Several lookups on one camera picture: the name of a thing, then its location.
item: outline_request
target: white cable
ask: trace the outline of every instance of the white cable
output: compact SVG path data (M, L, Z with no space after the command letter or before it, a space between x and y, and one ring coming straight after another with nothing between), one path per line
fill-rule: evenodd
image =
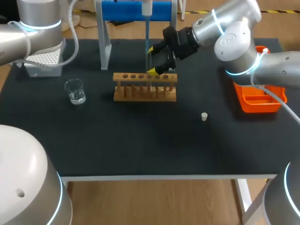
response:
M265 48L261 54L261 57L263 57L263 55L265 53L268 52L268 49ZM269 89L266 89L265 87L263 86L260 86L260 85L255 85L254 84L254 73L255 71L253 71L251 73L251 76L250 76L250 81L251 81L251 85L254 87L254 88L257 88L257 89L260 89L260 90L263 90L264 92L266 92L268 95L272 96L274 99L276 99L286 110L287 112L294 118L294 120L296 120L296 122L300 125L300 118L294 113L294 111L292 109L290 109L290 107L288 107L288 105L281 100L280 97L278 97L276 94L274 94L272 91L270 91Z
M41 64L41 63L29 61L29 60L22 60L23 63L32 64L32 65L35 65L35 66L38 66L38 67L51 67L51 68L54 68L54 67L62 67L64 65L70 63L73 59L75 59L75 57L77 56L78 51L79 51L79 44L78 44L78 38L77 38L77 35L76 35L76 32L75 32L75 28L74 28L74 25L73 25L73 21L72 21L72 11L73 11L73 7L74 7L74 5L76 4L77 1L78 0L72 0L72 2L70 4L70 7L69 7L69 10L68 10L68 21L69 21L69 24L70 24L70 29L71 29L73 39L74 39L74 43L75 43L75 50L74 50L73 55L67 61L64 61L60 64L47 65L47 64Z

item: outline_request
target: black table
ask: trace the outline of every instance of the black table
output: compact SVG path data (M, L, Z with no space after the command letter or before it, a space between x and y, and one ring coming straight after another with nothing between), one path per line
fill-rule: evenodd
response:
M281 51L277 39L256 44ZM67 41L65 60L73 49ZM13 66L0 95L0 124L34 135L62 177L270 175L298 155L299 125L283 108L243 113L213 49L177 62L177 102L114 102L113 72L144 72L143 54L143 40L112 40L109 69L101 71L98 41L80 40L61 77L29 78ZM74 77L84 81L87 95L79 106L64 91ZM300 92L286 95L300 113Z

